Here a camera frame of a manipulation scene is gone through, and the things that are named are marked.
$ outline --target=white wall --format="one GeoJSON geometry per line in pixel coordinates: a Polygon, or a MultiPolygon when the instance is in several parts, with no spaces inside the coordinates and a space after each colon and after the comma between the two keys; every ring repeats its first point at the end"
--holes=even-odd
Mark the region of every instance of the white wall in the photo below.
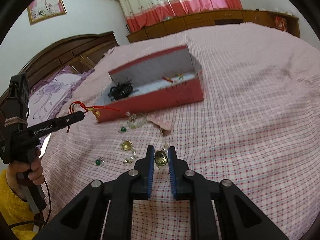
{"type": "Polygon", "coordinates": [[[320,50],[320,41],[315,32],[308,24],[307,20],[297,10],[297,8],[289,0],[240,0],[244,9],[266,9],[275,11],[278,8],[280,12],[292,11],[299,18],[300,37],[313,47],[320,50]]]}
{"type": "Polygon", "coordinates": [[[30,26],[25,10],[0,45],[0,95],[10,77],[50,44],[70,36],[114,31],[119,45],[128,44],[129,34],[120,4],[114,0],[62,0],[67,14],[30,26]]]}

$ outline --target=finger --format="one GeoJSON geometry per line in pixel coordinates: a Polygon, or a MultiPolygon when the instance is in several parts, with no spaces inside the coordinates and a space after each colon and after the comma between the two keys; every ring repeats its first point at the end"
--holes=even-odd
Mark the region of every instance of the finger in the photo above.
{"type": "Polygon", "coordinates": [[[8,165],[8,171],[10,174],[15,175],[17,172],[25,172],[30,169],[28,163],[13,161],[8,165]]]}
{"type": "Polygon", "coordinates": [[[30,172],[29,175],[28,175],[28,178],[31,179],[31,180],[37,179],[42,175],[42,173],[43,173],[43,168],[42,168],[42,166],[40,166],[35,171],[30,172]]]}
{"type": "Polygon", "coordinates": [[[35,158],[35,160],[33,161],[33,163],[31,163],[30,168],[35,171],[36,169],[38,169],[41,166],[41,160],[40,158],[37,156],[35,158]]]}
{"type": "Polygon", "coordinates": [[[32,182],[33,182],[33,184],[35,184],[35,185],[41,185],[41,184],[44,183],[44,176],[41,175],[39,178],[34,179],[32,182]]]}
{"type": "Polygon", "coordinates": [[[40,156],[40,154],[41,154],[40,149],[39,149],[39,148],[36,148],[36,155],[37,155],[37,156],[40,156]]]}

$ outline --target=human hand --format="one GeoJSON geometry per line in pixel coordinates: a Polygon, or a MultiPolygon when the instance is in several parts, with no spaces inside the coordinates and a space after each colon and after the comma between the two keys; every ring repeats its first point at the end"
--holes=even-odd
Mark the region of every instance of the human hand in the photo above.
{"type": "Polygon", "coordinates": [[[42,174],[43,168],[41,166],[41,160],[39,158],[40,154],[40,150],[36,148],[37,157],[35,158],[33,163],[31,163],[31,165],[18,161],[13,161],[8,165],[6,173],[7,183],[12,191],[21,199],[25,199],[25,196],[23,195],[21,186],[18,184],[17,172],[25,172],[31,167],[32,172],[29,173],[28,177],[30,180],[32,180],[33,184],[41,185],[44,182],[44,176],[42,174]]]}

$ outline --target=silver screw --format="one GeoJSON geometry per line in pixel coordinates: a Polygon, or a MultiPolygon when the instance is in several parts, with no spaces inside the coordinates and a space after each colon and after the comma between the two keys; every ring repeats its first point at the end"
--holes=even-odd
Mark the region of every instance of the silver screw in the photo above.
{"type": "Polygon", "coordinates": [[[133,169],[133,170],[129,170],[129,175],[130,176],[137,176],[139,174],[139,171],[133,169]]]}
{"type": "Polygon", "coordinates": [[[192,177],[192,176],[195,174],[195,172],[192,171],[192,170],[187,170],[187,171],[184,172],[184,174],[185,174],[186,176],[188,176],[188,177],[192,177]]]}
{"type": "Polygon", "coordinates": [[[221,183],[225,187],[230,187],[232,185],[232,182],[229,179],[224,179],[224,180],[221,181],[221,183]]]}
{"type": "Polygon", "coordinates": [[[101,181],[100,180],[94,180],[93,182],[91,182],[91,186],[92,187],[100,187],[101,185],[101,181]]]}

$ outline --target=plaid fabric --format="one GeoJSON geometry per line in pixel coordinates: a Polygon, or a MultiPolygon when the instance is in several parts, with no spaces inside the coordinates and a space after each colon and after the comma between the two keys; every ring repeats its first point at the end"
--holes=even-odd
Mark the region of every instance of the plaid fabric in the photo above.
{"type": "MultiPolygon", "coordinates": [[[[152,124],[118,133],[124,120],[97,124],[93,114],[52,134],[43,157],[52,215],[94,179],[116,179],[132,166],[120,149],[130,139],[140,157],[148,145],[175,146],[178,158],[208,179],[231,179],[291,240],[320,211],[320,53],[288,33],[255,24],[192,29],[115,47],[70,102],[93,104],[108,71],[144,55],[187,44],[202,64],[205,100],[165,109],[162,137],[152,124]],[[104,166],[96,166],[102,157],[104,166]]],[[[68,112],[65,104],[59,116],[68,112]]],[[[156,169],[150,201],[135,201],[132,239],[189,239],[188,202],[175,202],[168,170],[156,169]]]]}

